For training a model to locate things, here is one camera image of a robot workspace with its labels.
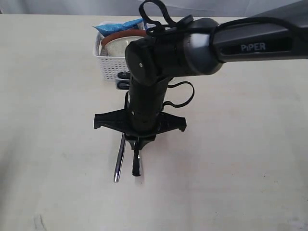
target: white plastic basket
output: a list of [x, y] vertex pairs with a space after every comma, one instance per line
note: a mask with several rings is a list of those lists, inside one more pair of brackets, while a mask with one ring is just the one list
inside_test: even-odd
[[[123, 22], [102, 22], [100, 25], [117, 23]], [[129, 70], [125, 62], [125, 57], [106, 56], [107, 52], [104, 49], [102, 50], [101, 46], [101, 40], [103, 38], [104, 37], [98, 32], [96, 36], [95, 46], [93, 49], [93, 55], [97, 58], [103, 79], [107, 81], [114, 81], [119, 72], [128, 72]]]

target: blue plastic bag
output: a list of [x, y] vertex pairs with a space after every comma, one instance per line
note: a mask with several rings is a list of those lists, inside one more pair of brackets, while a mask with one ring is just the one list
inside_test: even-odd
[[136, 19], [132, 21], [125, 22], [123, 24], [118, 23], [118, 24], [105, 24], [105, 25], [100, 25], [100, 26], [94, 26], [104, 37], [113, 34], [118, 31], [122, 30], [128, 30], [135, 28], [138, 29], [138, 24], [142, 23], [143, 19]]

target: basket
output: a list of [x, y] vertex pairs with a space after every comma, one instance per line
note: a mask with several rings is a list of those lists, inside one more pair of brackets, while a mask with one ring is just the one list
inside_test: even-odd
[[[122, 22], [102, 22], [100, 25], [116, 23]], [[103, 79], [107, 81], [114, 81], [119, 72], [129, 72], [129, 70], [125, 62], [125, 57], [106, 56], [107, 52], [102, 49], [101, 46], [101, 40], [103, 38], [103, 35], [98, 32], [96, 36], [95, 46], [93, 49], [93, 55], [97, 58]]]

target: bowl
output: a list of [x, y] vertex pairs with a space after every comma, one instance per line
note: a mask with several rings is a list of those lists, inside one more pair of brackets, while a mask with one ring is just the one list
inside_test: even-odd
[[112, 40], [105, 45], [107, 55], [115, 57], [125, 57], [125, 48], [130, 44], [130, 42], [136, 41], [141, 38], [142, 37], [139, 36], [131, 36]]

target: table surface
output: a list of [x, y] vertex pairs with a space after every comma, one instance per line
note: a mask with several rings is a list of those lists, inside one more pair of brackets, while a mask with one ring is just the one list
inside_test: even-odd
[[122, 108], [125, 92], [103, 81], [91, 26], [129, 19], [0, 15], [0, 230], [308, 230], [305, 60], [188, 77], [194, 100], [166, 107], [185, 132], [143, 149], [142, 178], [127, 146], [113, 183], [121, 134], [93, 117]]

